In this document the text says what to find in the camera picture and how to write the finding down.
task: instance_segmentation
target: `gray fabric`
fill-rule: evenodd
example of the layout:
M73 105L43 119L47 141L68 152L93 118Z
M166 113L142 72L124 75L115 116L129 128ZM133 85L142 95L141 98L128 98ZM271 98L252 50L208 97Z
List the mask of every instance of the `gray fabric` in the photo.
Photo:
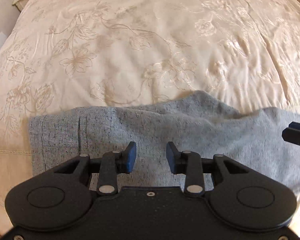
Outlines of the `gray fabric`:
M30 120L33 173L80 153L101 157L135 141L134 171L119 175L119 186L182 186L185 176L172 175L165 158L166 144L173 141L179 150L205 158L227 155L298 193L300 147L281 138L292 121L300 122L300 115L277 108L243 115L204 92L153 106L76 108ZM206 186L212 188L211 180Z

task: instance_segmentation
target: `metal rivet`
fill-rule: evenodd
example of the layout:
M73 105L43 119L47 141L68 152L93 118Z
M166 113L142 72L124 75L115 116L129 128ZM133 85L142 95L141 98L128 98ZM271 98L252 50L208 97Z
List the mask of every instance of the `metal rivet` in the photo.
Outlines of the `metal rivet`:
M190 193L200 193L203 191L203 187L199 185L190 185L187 187L187 191Z
M13 237L13 240L24 240L22 236L16 235Z
M155 195L155 193L154 192L152 192L152 191L150 191L150 192L147 192L147 196L148 197L153 197Z
M109 193L114 192L114 187L111 185L103 185L99 188L99 191L101 193L109 194Z

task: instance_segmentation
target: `bed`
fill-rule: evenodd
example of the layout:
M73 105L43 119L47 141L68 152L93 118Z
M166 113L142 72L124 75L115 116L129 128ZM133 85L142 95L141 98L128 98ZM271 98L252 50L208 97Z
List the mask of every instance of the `bed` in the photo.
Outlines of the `bed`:
M0 234L7 192L32 176L29 117L195 90L242 113L300 113L300 4L30 0L0 51ZM291 228L300 236L300 208Z

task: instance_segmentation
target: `bedspread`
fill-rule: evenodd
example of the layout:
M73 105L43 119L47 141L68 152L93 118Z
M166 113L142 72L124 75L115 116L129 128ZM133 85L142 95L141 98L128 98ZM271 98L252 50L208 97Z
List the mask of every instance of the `bedspread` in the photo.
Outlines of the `bedspread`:
M0 233L5 195L32 175L30 116L195 90L241 113L300 113L300 4L30 0L0 51Z

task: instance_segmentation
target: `gray garment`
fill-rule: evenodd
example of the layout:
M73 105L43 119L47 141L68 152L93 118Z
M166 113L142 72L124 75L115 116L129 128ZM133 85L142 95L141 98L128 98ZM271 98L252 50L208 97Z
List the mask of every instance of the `gray garment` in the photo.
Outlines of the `gray garment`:
M277 108L240 114L204 92L151 106L76 108L30 120L33 173L80 153L101 157L135 141L133 173L119 175L119 186L183 188L185 176L172 175L165 157L166 144L173 141L179 151L191 150L205 158L227 155L298 193L300 146L281 138L292 121L300 122L300 115ZM211 179L207 179L206 189L211 188Z

